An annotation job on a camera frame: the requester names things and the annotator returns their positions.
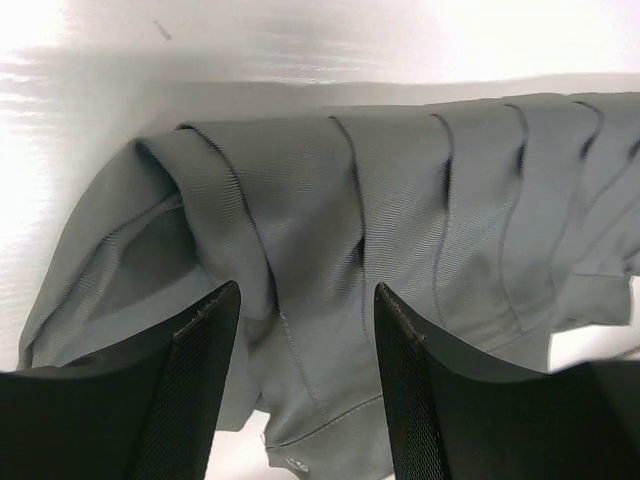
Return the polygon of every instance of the gray cloth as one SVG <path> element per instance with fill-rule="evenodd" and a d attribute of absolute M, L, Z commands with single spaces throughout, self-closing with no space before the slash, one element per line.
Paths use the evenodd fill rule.
<path fill-rule="evenodd" d="M 640 94 L 533 95 L 185 124 L 128 145 L 62 234 L 20 366 L 64 364 L 227 280 L 219 427 L 270 413 L 270 463 L 391 474 L 373 292 L 545 370 L 550 335 L 624 325 L 640 267 Z"/>

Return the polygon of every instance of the white surface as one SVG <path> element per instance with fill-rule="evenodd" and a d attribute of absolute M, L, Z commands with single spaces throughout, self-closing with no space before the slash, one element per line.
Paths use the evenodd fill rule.
<path fill-rule="evenodd" d="M 75 202 L 135 135 L 323 105 L 638 91 L 639 20 L 634 0 L 0 2 L 0 369 Z M 637 323 L 554 338 L 552 366 L 639 343 Z M 211 478 L 278 478 L 261 470 L 260 422 L 217 437 Z"/>

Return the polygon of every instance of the folded fabric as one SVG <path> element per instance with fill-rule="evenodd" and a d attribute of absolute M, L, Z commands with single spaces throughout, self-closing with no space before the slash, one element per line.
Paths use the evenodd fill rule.
<path fill-rule="evenodd" d="M 126 146 L 62 234 L 20 366 L 64 364 L 235 280 L 219 427 L 271 465 L 392 473 L 373 294 L 545 370 L 554 330 L 629 322 L 640 94 L 532 95 L 184 124 Z"/>

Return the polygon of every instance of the ribbed fabric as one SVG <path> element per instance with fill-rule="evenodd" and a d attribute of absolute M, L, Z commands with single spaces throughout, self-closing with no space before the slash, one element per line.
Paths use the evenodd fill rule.
<path fill-rule="evenodd" d="M 66 363 L 236 280 L 240 331 L 219 426 L 240 428 L 260 397 L 273 465 L 307 480 L 383 478 L 379 282 L 465 341 L 537 370 L 553 329 L 629 321 L 639 102 L 342 109 L 140 139 L 72 214 L 21 365 Z"/>

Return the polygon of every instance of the scratch on table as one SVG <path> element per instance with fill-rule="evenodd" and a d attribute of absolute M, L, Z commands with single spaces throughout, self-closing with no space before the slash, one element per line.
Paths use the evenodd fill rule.
<path fill-rule="evenodd" d="M 158 22 L 157 20 L 153 21 L 153 24 L 156 26 L 156 28 L 158 29 L 158 32 L 160 32 L 160 35 L 162 35 L 162 37 L 167 41 L 170 42 L 171 40 L 173 40 L 173 37 L 171 36 L 171 34 L 167 31 L 166 28 L 164 28 L 160 22 Z"/>

